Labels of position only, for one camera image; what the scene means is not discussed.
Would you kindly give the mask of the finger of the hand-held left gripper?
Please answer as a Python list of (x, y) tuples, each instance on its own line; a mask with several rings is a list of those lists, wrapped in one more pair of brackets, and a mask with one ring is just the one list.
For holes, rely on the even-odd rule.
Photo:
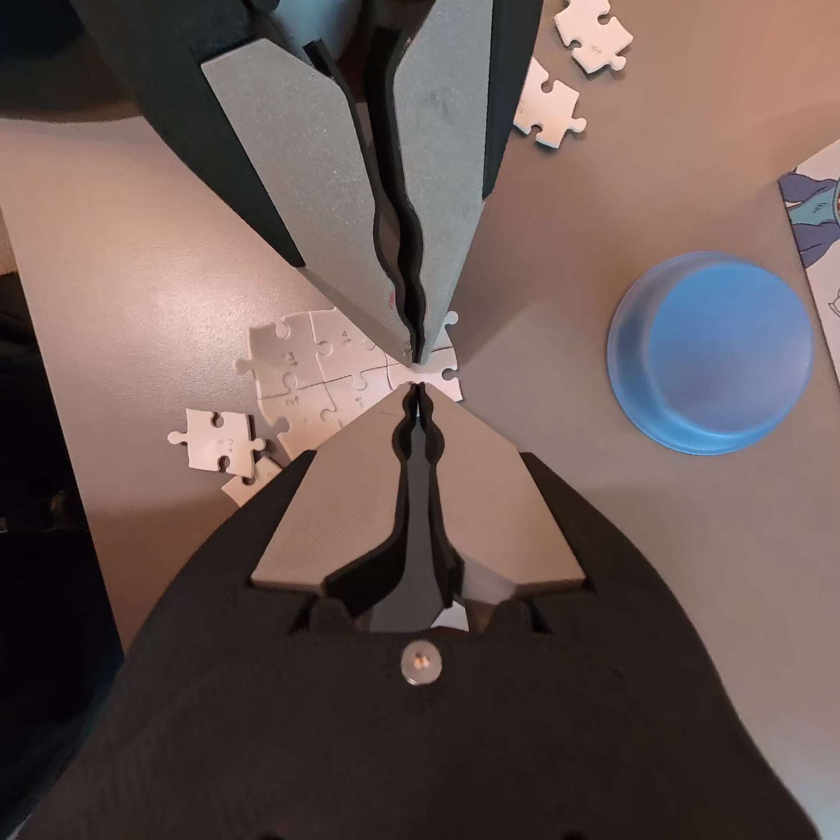
[(266, 38), (209, 59), (203, 74), (303, 260), (301, 273), (394, 359), (419, 339), (406, 287), (383, 258), (384, 193), (352, 93), (322, 40), (307, 59)]
[(405, 5), (374, 26), (364, 63), (414, 363), (431, 353), (485, 204), (492, 12), (480, 1)]

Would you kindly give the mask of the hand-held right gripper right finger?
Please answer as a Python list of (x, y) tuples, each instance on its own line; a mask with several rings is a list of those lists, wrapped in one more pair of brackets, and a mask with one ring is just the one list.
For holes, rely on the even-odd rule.
[(444, 606), (580, 587), (585, 573), (517, 447), (435, 386), (417, 396)]

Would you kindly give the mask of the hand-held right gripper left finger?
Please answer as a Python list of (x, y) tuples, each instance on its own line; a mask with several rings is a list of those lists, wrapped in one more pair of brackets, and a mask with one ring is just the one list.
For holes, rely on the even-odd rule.
[(418, 387), (394, 392), (321, 444), (251, 580), (341, 601), (352, 617), (399, 585)]

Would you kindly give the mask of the assembled white puzzle pieces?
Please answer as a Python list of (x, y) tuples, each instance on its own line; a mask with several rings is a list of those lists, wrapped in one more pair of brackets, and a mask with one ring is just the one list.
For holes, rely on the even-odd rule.
[(289, 459), (316, 449), (333, 434), (389, 396), (398, 386), (423, 382), (459, 403), (459, 379), (446, 379), (458, 368), (444, 325), (425, 364), (403, 365), (383, 351), (339, 309), (305, 311), (279, 324), (248, 331), (248, 357), (236, 362), (240, 374), (255, 378), (258, 408), (268, 425), (284, 421), (278, 434)]

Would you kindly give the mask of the white puzzle piece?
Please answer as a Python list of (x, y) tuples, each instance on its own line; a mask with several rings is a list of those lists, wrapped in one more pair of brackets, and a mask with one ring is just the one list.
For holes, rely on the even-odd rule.
[(265, 456), (255, 462), (253, 478), (236, 476), (222, 486), (222, 492), (239, 508), (264, 489), (282, 471), (272, 458)]
[(569, 1), (553, 17), (563, 45), (573, 47), (572, 58), (587, 75), (605, 67), (620, 71), (627, 63), (622, 52), (634, 36), (611, 13), (608, 1)]
[(557, 150), (565, 134), (583, 132), (587, 120), (574, 116), (580, 97), (578, 91), (559, 80), (552, 83), (550, 90), (543, 89), (549, 75), (537, 59), (531, 57), (513, 127), (525, 135), (530, 134), (534, 127), (539, 128), (536, 143)]
[(187, 447), (190, 468), (255, 477), (255, 453), (266, 448), (266, 441), (252, 435), (251, 415), (187, 408), (185, 416), (186, 432), (172, 431), (167, 441)]

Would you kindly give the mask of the cartoon print puzzle box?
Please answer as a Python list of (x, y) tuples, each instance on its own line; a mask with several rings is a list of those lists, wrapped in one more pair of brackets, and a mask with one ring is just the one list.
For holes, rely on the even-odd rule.
[(835, 376), (839, 376), (839, 142), (778, 179)]

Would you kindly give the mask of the blue round plastic stand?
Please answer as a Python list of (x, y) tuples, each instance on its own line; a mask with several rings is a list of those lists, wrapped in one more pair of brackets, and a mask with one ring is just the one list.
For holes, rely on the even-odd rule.
[(812, 372), (812, 322), (781, 278), (701, 251), (649, 269), (619, 302), (605, 362), (614, 396), (648, 438), (677, 452), (737, 452), (770, 434)]

